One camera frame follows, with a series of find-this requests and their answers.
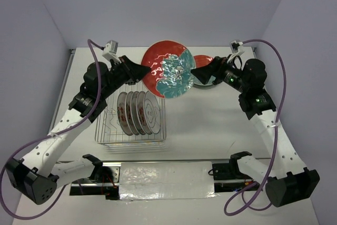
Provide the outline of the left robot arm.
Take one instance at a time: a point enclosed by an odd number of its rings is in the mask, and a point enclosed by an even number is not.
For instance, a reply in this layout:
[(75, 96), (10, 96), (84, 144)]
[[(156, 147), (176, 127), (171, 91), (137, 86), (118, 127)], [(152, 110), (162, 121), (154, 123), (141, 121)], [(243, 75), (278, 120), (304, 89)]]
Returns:
[(97, 182), (103, 177), (103, 163), (91, 154), (78, 160), (59, 163), (61, 155), (107, 107), (106, 99), (125, 84), (142, 80), (150, 67), (136, 64), (127, 56), (108, 67), (103, 62), (88, 66), (80, 87), (63, 117), (47, 138), (39, 141), (21, 159), (11, 158), (5, 170), (14, 188), (37, 205), (45, 203), (56, 189), (78, 179)]

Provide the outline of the white plate teal rim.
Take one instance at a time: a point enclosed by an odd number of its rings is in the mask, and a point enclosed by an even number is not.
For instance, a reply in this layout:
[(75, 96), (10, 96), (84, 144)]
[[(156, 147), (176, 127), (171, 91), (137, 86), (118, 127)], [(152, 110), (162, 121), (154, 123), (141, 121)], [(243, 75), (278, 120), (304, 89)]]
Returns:
[(138, 94), (139, 94), (139, 92), (135, 91), (132, 95), (132, 98), (131, 98), (132, 120), (133, 120), (133, 123), (134, 123), (138, 133), (141, 134), (141, 135), (145, 135), (145, 132), (142, 129), (142, 126), (139, 122), (138, 114), (137, 114), (137, 97), (138, 97)]

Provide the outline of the red teal wave plate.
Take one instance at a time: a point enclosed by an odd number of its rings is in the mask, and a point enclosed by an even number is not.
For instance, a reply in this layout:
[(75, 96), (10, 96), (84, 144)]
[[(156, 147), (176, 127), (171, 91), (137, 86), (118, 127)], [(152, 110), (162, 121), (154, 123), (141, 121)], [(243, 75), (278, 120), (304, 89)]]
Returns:
[(182, 96), (194, 84), (191, 70), (196, 68), (196, 63), (190, 50), (181, 43), (170, 40), (154, 43), (144, 53), (141, 64), (151, 68), (143, 84), (157, 97)]
[[(207, 56), (207, 55), (194, 55), (194, 60), (195, 60), (196, 67), (199, 68), (199, 67), (203, 67), (211, 63), (213, 61), (213, 57)], [(215, 80), (215, 77), (211, 76), (208, 83), (213, 83), (214, 80)]]

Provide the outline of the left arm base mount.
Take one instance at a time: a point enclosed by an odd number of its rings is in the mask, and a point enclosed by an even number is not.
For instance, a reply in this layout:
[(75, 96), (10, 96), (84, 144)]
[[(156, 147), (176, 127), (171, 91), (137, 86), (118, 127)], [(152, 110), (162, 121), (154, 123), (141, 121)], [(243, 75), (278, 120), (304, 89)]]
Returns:
[(121, 165), (113, 162), (103, 162), (91, 154), (83, 155), (93, 166), (93, 172), (88, 178), (73, 181), (70, 196), (101, 195), (106, 200), (119, 200)]

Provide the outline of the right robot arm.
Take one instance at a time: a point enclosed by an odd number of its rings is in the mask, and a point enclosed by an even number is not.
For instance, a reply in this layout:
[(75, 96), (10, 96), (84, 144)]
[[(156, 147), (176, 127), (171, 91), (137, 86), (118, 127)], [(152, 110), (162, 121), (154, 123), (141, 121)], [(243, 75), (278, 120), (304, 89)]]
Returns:
[(229, 161), (230, 175), (253, 179), (275, 207), (309, 198), (320, 177), (317, 170), (307, 168), (281, 125), (281, 107), (275, 106), (264, 88), (265, 64), (253, 58), (239, 69), (228, 58), (217, 56), (191, 73), (203, 84), (214, 77), (214, 84), (224, 82), (239, 91), (239, 105), (271, 156), (270, 164), (265, 165), (250, 152), (233, 154)]

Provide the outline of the white bowl plate red characters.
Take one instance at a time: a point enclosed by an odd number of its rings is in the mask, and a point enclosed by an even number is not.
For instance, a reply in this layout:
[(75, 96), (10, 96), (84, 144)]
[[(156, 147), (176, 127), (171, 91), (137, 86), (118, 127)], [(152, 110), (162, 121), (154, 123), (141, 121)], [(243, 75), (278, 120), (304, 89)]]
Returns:
[(127, 96), (126, 92), (121, 92), (117, 98), (117, 117), (118, 117), (118, 121), (119, 121), (119, 124), (123, 132), (126, 135), (131, 136), (133, 135), (133, 132), (131, 131), (128, 125), (128, 121), (126, 117), (126, 110), (125, 110), (126, 109), (126, 106), (125, 106), (126, 96)]

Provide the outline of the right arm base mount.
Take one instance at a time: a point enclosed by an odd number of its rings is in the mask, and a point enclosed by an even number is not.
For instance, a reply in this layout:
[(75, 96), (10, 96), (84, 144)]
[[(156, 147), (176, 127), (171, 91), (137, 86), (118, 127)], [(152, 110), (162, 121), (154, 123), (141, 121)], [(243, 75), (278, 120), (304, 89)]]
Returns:
[(250, 152), (243, 151), (231, 155), (228, 162), (212, 164), (208, 174), (213, 177), (215, 193), (239, 191), (253, 183), (251, 177), (239, 172), (237, 164), (238, 159), (251, 155)]

